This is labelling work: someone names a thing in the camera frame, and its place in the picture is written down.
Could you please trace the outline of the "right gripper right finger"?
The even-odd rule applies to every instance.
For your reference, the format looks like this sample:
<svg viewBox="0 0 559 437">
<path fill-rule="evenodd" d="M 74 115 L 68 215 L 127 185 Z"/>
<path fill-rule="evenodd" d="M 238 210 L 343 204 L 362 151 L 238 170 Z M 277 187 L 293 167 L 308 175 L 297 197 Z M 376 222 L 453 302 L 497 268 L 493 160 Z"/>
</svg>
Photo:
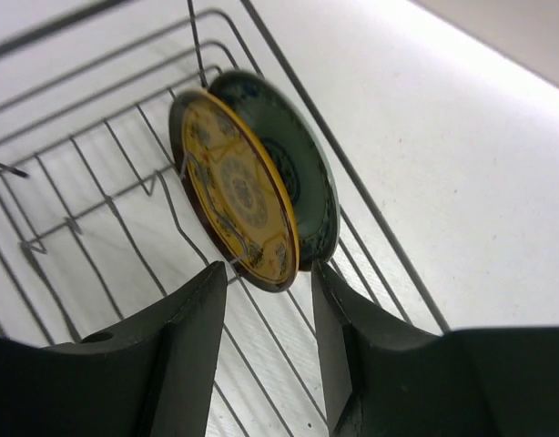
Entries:
<svg viewBox="0 0 559 437">
<path fill-rule="evenodd" d="M 332 436 L 559 436 L 559 327 L 434 335 L 311 271 Z"/>
</svg>

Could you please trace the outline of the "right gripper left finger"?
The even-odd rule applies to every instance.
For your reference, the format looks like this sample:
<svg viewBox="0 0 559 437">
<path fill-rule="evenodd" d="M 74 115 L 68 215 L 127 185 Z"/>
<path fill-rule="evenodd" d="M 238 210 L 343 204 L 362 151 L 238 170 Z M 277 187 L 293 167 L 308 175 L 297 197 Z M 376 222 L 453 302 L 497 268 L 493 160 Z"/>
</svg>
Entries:
<svg viewBox="0 0 559 437">
<path fill-rule="evenodd" d="M 227 297 L 213 262 L 78 343 L 0 337 L 0 436 L 202 436 Z"/>
</svg>

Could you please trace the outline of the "green patterned plate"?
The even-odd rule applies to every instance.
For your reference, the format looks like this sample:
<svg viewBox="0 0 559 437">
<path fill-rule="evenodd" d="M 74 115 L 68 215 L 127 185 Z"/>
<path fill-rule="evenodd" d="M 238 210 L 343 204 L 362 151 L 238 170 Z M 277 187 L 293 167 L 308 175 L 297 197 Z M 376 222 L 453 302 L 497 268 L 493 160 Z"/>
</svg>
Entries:
<svg viewBox="0 0 559 437">
<path fill-rule="evenodd" d="M 228 105 L 255 133 L 289 194 L 300 239 L 300 269 L 327 261 L 340 237 L 340 202 L 329 160 L 310 125 L 269 80 L 229 70 L 208 91 Z"/>
</svg>

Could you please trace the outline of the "yellow black plate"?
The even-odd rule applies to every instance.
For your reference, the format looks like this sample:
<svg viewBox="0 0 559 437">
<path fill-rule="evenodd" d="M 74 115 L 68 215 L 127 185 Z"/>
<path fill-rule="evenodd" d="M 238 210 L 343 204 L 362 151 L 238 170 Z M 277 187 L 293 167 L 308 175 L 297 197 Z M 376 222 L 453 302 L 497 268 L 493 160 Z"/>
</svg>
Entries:
<svg viewBox="0 0 559 437">
<path fill-rule="evenodd" d="M 297 222 L 259 138 L 227 104 L 202 89 L 174 97 L 168 129 L 181 184 L 221 255 L 262 290 L 290 287 L 300 264 Z"/>
</svg>

